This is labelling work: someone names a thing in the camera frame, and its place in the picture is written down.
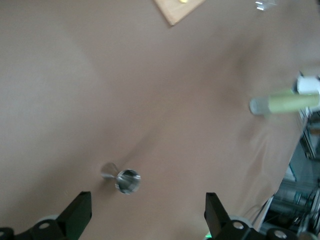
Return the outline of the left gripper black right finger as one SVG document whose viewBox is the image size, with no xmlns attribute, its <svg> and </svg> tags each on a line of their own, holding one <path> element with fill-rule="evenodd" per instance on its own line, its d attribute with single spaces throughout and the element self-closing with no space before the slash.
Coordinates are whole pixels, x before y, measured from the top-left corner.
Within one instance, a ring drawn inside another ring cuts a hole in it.
<svg viewBox="0 0 320 240">
<path fill-rule="evenodd" d="M 299 240 L 287 229 L 271 228 L 262 234 L 241 220 L 230 219 L 214 192 L 205 195 L 204 218 L 211 234 L 210 240 Z"/>
</svg>

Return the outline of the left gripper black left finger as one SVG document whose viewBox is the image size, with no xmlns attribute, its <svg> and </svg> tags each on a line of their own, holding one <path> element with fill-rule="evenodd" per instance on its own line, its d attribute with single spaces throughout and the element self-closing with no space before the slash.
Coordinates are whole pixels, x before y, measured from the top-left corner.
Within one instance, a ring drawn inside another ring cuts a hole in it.
<svg viewBox="0 0 320 240">
<path fill-rule="evenodd" d="M 79 240 L 92 218 L 92 195 L 82 191 L 56 219 L 42 220 L 13 240 Z"/>
</svg>

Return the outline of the steel jigger measuring cup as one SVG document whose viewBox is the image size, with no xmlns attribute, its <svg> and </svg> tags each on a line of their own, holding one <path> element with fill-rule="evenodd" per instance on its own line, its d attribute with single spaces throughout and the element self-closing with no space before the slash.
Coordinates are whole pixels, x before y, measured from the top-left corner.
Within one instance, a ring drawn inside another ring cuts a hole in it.
<svg viewBox="0 0 320 240">
<path fill-rule="evenodd" d="M 115 188 L 125 195 L 135 193 L 141 185 L 141 176 L 138 172 L 133 169 L 119 170 L 112 162 L 101 167 L 100 175 L 104 180 L 113 182 Z"/>
</svg>

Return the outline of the clear glass shaker cup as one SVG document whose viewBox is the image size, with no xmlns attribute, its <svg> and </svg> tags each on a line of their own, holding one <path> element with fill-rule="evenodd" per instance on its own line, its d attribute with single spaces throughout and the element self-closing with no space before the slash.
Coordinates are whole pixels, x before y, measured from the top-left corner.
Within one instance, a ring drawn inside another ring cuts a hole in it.
<svg viewBox="0 0 320 240">
<path fill-rule="evenodd" d="M 266 11 L 276 6 L 278 0 L 255 0 L 256 9 L 259 11 Z"/>
</svg>

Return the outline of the metal equipment rack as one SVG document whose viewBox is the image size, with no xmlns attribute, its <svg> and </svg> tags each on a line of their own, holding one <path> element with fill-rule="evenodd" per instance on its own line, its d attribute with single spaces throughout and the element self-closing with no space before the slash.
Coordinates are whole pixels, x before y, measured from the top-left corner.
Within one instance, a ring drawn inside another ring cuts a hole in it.
<svg viewBox="0 0 320 240">
<path fill-rule="evenodd" d="M 301 118 L 301 137 L 259 231 L 281 228 L 303 240 L 320 240 L 320 110 L 304 111 Z"/>
</svg>

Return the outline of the green sleeved glass bottle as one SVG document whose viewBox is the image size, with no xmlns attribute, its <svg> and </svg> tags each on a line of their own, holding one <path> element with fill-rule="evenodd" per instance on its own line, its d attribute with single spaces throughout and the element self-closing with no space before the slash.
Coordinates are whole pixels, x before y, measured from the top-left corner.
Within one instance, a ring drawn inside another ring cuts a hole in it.
<svg viewBox="0 0 320 240">
<path fill-rule="evenodd" d="M 262 116 L 298 112 L 305 108 L 317 107 L 319 103 L 318 92 L 306 94 L 286 92 L 252 98 L 249 101 L 249 110 L 253 115 Z"/>
</svg>

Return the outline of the brown table cloth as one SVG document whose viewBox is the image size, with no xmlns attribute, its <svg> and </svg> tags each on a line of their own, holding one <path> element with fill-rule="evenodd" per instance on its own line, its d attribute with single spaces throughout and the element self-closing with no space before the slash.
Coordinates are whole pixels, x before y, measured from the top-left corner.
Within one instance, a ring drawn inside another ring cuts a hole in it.
<svg viewBox="0 0 320 240">
<path fill-rule="evenodd" d="M 169 26 L 154 0 L 0 0 L 0 227 L 82 191 L 80 240 L 197 240 L 205 195 L 258 222 L 299 141 L 294 114 L 249 100 L 320 72 L 316 0 L 205 0 Z M 122 194 L 101 168 L 141 176 Z"/>
</svg>

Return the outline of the wooden cutting board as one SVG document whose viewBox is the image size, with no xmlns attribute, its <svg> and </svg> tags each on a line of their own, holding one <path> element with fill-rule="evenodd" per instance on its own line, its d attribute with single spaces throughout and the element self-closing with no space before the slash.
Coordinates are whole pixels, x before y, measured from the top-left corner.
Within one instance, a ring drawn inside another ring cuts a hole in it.
<svg viewBox="0 0 320 240">
<path fill-rule="evenodd" d="M 170 26 L 175 26 L 206 0 L 154 0 Z"/>
</svg>

